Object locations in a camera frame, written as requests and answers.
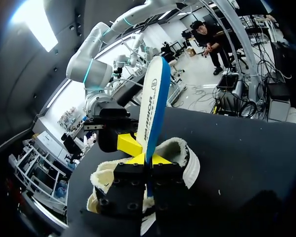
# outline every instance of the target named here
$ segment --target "ceiling light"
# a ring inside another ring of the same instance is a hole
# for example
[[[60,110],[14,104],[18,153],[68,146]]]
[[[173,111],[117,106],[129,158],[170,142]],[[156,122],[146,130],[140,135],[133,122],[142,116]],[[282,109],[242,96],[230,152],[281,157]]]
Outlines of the ceiling light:
[[[188,14],[191,14],[191,12],[181,12],[178,14],[178,16],[185,16],[185,15],[188,15]]]
[[[71,82],[71,80],[67,79],[67,81],[63,84],[63,86],[57,91],[57,93],[54,95],[54,97],[50,100],[50,102],[47,105],[47,109],[54,103],[54,101],[57,99],[59,94],[65,89],[65,87]]]
[[[163,18],[165,18],[166,15],[168,15],[171,11],[167,11],[165,12],[162,16],[159,17],[158,20],[162,20]]]
[[[58,44],[48,22],[43,0],[25,1],[13,15],[11,21],[13,23],[25,22],[47,52]]]

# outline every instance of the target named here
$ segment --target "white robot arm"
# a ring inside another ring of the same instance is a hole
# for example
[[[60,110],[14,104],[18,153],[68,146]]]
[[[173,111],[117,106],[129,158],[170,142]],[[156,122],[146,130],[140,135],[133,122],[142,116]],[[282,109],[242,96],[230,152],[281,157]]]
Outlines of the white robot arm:
[[[113,75],[117,78],[121,77],[122,68],[124,66],[133,68],[136,65],[139,65],[141,68],[146,68],[153,58],[153,48],[146,46],[144,42],[144,34],[134,34],[132,38],[135,39],[132,48],[129,48],[127,43],[124,43],[131,51],[130,56],[127,57],[124,54],[118,55],[117,59],[114,61]],[[144,58],[140,57],[138,54],[139,49],[145,54]]]
[[[145,21],[147,18],[177,8],[177,0],[147,0],[145,4],[134,7],[119,16],[111,27],[99,22],[81,45],[78,52],[70,59],[66,76],[68,79],[84,83],[86,90],[86,110],[89,118],[98,116],[104,104],[117,103],[104,93],[104,87],[112,76],[112,67],[95,59],[102,44],[112,43],[116,37],[128,28]],[[193,4],[198,0],[186,0],[186,4]],[[137,56],[130,55],[131,65]]]

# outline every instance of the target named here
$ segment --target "man sitting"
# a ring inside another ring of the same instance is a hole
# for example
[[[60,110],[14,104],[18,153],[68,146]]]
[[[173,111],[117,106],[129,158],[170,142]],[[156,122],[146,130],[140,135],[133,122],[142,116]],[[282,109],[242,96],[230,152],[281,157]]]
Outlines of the man sitting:
[[[221,55],[223,65],[229,67],[228,55],[223,50],[224,40],[222,37],[215,37],[218,32],[221,32],[222,29],[215,25],[207,25],[201,21],[195,21],[192,24],[192,29],[195,30],[198,35],[195,36],[195,39],[200,45],[206,46],[204,56],[210,55],[216,69],[214,70],[214,75],[218,75],[222,72],[221,64],[218,60],[218,53]]]

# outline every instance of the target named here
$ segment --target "white sneaker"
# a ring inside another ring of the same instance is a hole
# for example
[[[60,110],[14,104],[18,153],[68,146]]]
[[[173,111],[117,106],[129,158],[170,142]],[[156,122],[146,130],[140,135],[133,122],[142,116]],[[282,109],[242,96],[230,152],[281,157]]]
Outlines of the white sneaker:
[[[194,182],[197,179],[197,176],[200,171],[200,163],[196,154],[188,147],[185,140],[174,137],[169,140],[164,141],[155,149],[155,154],[163,157],[164,159],[170,162],[177,162],[179,166],[184,168],[183,172],[183,180],[187,188],[191,188]],[[114,180],[114,170],[118,163],[123,162],[126,163],[131,158],[125,158],[114,161],[106,161],[99,164],[96,172],[91,174],[90,180],[93,185],[92,195],[89,197],[87,202],[87,210],[98,213],[97,205],[98,199],[104,196],[113,180]],[[154,206],[154,200],[151,197],[147,197],[147,193],[145,191],[144,194],[144,202],[143,202],[143,213],[146,212],[147,209]],[[142,220],[141,226],[141,236],[146,233],[146,231],[152,226],[155,222],[156,217],[155,213],[150,216],[144,217]]]

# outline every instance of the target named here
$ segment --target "black cable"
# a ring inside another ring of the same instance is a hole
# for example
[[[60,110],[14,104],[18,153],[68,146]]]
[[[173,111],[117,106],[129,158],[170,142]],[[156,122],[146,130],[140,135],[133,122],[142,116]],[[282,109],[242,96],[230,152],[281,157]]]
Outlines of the black cable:
[[[250,112],[247,116],[243,116],[242,113],[245,110],[245,108],[248,107],[248,105],[250,105]],[[243,117],[243,118],[251,118],[258,110],[257,104],[253,101],[247,101],[240,109],[239,111],[239,117]]]

